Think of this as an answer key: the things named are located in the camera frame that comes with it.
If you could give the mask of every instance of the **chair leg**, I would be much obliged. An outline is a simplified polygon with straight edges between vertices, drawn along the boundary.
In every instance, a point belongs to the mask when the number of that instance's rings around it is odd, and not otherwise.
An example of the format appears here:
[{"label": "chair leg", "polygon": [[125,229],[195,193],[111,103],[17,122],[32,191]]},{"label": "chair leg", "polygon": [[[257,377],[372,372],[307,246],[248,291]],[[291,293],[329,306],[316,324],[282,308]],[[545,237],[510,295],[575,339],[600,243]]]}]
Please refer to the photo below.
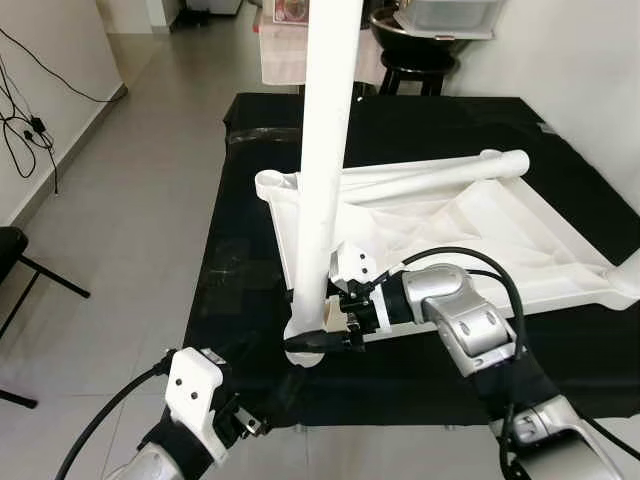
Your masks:
[{"label": "chair leg", "polygon": [[431,77],[426,77],[422,80],[422,88],[420,89],[420,95],[423,97],[428,97],[431,95]]},{"label": "chair leg", "polygon": [[7,400],[8,402],[22,405],[23,407],[34,409],[38,406],[38,401],[32,398],[22,397],[15,393],[7,392],[6,390],[0,390],[0,399]]},{"label": "chair leg", "polygon": [[444,81],[444,76],[442,75],[438,75],[436,77],[433,77],[432,83],[431,83],[431,96],[432,97],[439,97],[440,94],[442,93],[442,82]]},{"label": "chair leg", "polygon": [[91,296],[91,294],[89,292],[87,292],[86,290],[84,290],[83,288],[80,288],[76,284],[71,283],[69,280],[66,280],[66,279],[62,278],[60,275],[56,275],[55,273],[53,273],[48,268],[45,268],[42,265],[40,265],[39,263],[36,263],[33,260],[28,259],[24,255],[20,255],[19,260],[22,263],[24,263],[25,265],[27,265],[28,267],[33,268],[36,272],[40,272],[45,277],[49,277],[54,282],[58,282],[60,285],[63,285],[65,287],[67,287],[69,290],[71,290],[72,292],[77,293],[81,297],[89,298]]},{"label": "chair leg", "polygon": [[389,85],[391,83],[391,77],[393,73],[391,70],[387,69],[387,72],[384,74],[384,80],[382,81],[382,85],[380,85],[380,90],[378,91],[378,95],[387,95],[389,93]]},{"label": "chair leg", "polygon": [[29,294],[29,292],[33,288],[33,284],[36,283],[36,280],[38,279],[39,276],[40,276],[40,272],[36,272],[36,273],[33,274],[33,277],[31,277],[31,280],[29,281],[29,284],[27,285],[27,288],[24,289],[24,291],[20,295],[20,298],[18,299],[18,302],[15,304],[15,306],[11,310],[11,313],[9,314],[7,319],[4,321],[4,323],[2,324],[2,327],[0,327],[0,338],[2,338],[2,336],[4,335],[4,332],[7,331],[7,328],[9,328],[9,325],[11,325],[11,322],[13,321],[14,317],[16,316],[16,313],[18,313],[18,309],[24,303],[24,299],[27,298],[27,295]]}]

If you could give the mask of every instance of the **table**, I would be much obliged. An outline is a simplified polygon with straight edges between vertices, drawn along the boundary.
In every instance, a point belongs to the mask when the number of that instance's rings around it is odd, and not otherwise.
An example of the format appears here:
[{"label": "table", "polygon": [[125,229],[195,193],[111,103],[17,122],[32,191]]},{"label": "table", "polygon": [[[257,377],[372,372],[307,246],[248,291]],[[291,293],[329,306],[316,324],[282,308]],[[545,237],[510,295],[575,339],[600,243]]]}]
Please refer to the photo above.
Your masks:
[{"label": "table", "polygon": [[[289,317],[263,169],[299,169],[303,99],[241,94],[225,118],[227,157],[185,346],[211,347],[232,365],[249,409],[290,368],[281,338]],[[524,179],[614,264],[638,247],[640,218],[562,138],[517,98],[365,97],[351,110],[345,166],[524,149]],[[606,216],[593,215],[594,211]],[[640,305],[588,305],[530,315],[530,343],[567,397],[594,417],[640,411]],[[280,426],[482,424],[485,415],[434,334],[327,355]]]}]

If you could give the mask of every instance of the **stool leg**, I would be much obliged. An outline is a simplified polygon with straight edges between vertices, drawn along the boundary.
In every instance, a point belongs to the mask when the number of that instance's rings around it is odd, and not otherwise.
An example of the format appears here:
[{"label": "stool leg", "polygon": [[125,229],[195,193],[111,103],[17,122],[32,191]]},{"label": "stool leg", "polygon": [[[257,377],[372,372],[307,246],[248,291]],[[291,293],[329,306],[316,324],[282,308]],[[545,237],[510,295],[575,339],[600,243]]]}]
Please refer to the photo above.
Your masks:
[{"label": "stool leg", "polygon": [[15,393],[7,392],[6,390],[0,390],[0,399],[15,403],[17,405],[22,405],[23,407],[30,408],[32,410],[38,405],[37,400],[22,397],[20,395],[16,395]]},{"label": "stool leg", "polygon": [[391,80],[389,82],[389,95],[395,95],[398,93],[398,87],[400,86],[400,74],[398,72],[391,73]]},{"label": "stool leg", "polygon": [[18,299],[18,302],[13,307],[13,310],[11,310],[11,313],[9,314],[7,319],[4,321],[4,323],[2,324],[2,327],[0,327],[0,338],[2,338],[4,336],[4,332],[6,332],[7,328],[9,328],[9,325],[11,325],[11,322],[15,318],[16,313],[18,313],[18,309],[24,303],[24,299],[27,298],[27,295],[29,294],[29,292],[33,288],[33,284],[36,283],[36,280],[38,279],[39,276],[40,276],[40,272],[36,272],[31,277],[31,280],[29,280],[29,284],[27,285],[27,288],[24,289],[24,291],[20,295],[20,298]]},{"label": "stool leg", "polygon": [[425,79],[422,80],[422,88],[420,89],[421,96],[428,97],[431,95],[431,82],[431,77],[425,77]]},{"label": "stool leg", "polygon": [[444,81],[444,77],[442,75],[438,75],[437,77],[433,77],[433,83],[431,83],[431,96],[439,97],[440,93],[442,93],[442,82]]},{"label": "stool leg", "polygon": [[59,283],[60,285],[62,285],[64,287],[67,287],[69,290],[71,290],[72,292],[77,293],[81,297],[89,298],[91,296],[91,294],[89,292],[87,292],[85,289],[80,288],[76,284],[71,283],[69,280],[67,280],[65,278],[62,278],[60,275],[57,275],[57,274],[53,273],[48,268],[43,267],[39,263],[36,263],[33,260],[31,260],[31,259],[29,259],[29,258],[27,258],[27,257],[25,257],[23,255],[20,255],[20,258],[18,260],[20,260],[22,263],[24,263],[28,267],[33,268],[36,272],[40,272],[45,277],[49,277],[54,282],[57,282],[57,283]]},{"label": "stool leg", "polygon": [[378,95],[387,95],[389,92],[389,84],[391,83],[391,70],[387,69],[387,72],[384,74],[384,80],[382,81],[382,85],[380,85],[380,90],[378,91]]}]

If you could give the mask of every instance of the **black chair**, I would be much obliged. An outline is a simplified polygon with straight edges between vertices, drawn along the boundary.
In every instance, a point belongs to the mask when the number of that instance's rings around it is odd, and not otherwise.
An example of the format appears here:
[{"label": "black chair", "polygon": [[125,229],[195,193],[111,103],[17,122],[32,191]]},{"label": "black chair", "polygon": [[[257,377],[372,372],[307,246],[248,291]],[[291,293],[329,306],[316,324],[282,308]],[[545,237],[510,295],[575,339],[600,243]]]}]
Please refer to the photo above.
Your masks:
[{"label": "black chair", "polygon": [[435,47],[420,52],[385,50],[380,61],[387,67],[380,95],[395,95],[401,81],[412,80],[422,82],[420,95],[437,97],[442,92],[444,76],[456,66],[456,59],[447,49]]},{"label": "black chair", "polygon": [[[45,277],[49,277],[51,280],[58,282],[60,285],[67,287],[69,290],[74,291],[84,298],[89,298],[89,296],[91,295],[86,290],[83,290],[70,281],[65,280],[59,275],[56,275],[51,270],[22,255],[22,252],[24,252],[24,250],[27,248],[28,243],[29,240],[19,228],[0,227],[0,283],[2,283],[2,281],[7,277],[7,275],[17,262],[23,263],[24,265],[27,265],[28,267],[31,267],[33,270],[35,270],[33,276],[31,277],[31,280],[29,281],[29,284],[20,295],[20,298],[18,298],[18,302],[11,310],[11,313],[9,313],[9,316],[2,324],[2,327],[0,327],[0,339],[9,328],[9,325],[11,325],[11,322],[15,318],[18,309],[23,304],[25,298],[33,288],[33,285],[36,283],[36,280],[38,279],[40,274],[44,275]],[[36,405],[38,405],[38,402],[36,400],[22,397],[20,395],[15,395],[5,390],[0,390],[0,399],[8,400],[9,402],[13,402],[27,408],[35,408]]]}]

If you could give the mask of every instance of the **white tube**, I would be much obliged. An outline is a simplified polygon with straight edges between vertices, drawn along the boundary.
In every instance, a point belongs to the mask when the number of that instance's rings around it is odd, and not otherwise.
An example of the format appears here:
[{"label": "white tube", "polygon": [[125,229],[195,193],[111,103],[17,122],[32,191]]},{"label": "white tube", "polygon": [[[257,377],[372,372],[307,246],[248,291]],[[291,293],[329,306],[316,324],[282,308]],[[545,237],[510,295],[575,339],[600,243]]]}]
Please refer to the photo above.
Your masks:
[{"label": "white tube", "polygon": [[[324,299],[363,0],[310,2],[292,317],[284,337],[324,329]],[[311,367],[321,354],[287,354]]]},{"label": "white tube", "polygon": [[512,150],[450,168],[425,171],[416,175],[393,178],[375,184],[352,188],[342,193],[346,203],[359,203],[383,198],[411,195],[430,189],[451,187],[487,178],[513,178],[529,169],[529,157],[522,150]]}]

